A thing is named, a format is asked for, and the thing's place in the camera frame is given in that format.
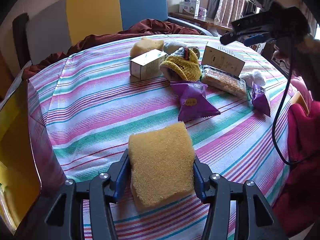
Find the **person's hand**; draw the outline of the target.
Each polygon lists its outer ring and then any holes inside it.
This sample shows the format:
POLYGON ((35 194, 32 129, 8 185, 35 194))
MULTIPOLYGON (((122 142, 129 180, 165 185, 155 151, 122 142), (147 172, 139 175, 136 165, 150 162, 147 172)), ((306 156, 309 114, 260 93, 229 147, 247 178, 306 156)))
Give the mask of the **person's hand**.
POLYGON ((276 59, 286 61, 290 67, 304 68, 310 63, 309 56, 319 52, 319 40, 312 35, 305 35, 302 41, 294 38, 282 37, 274 45, 273 56, 276 59))

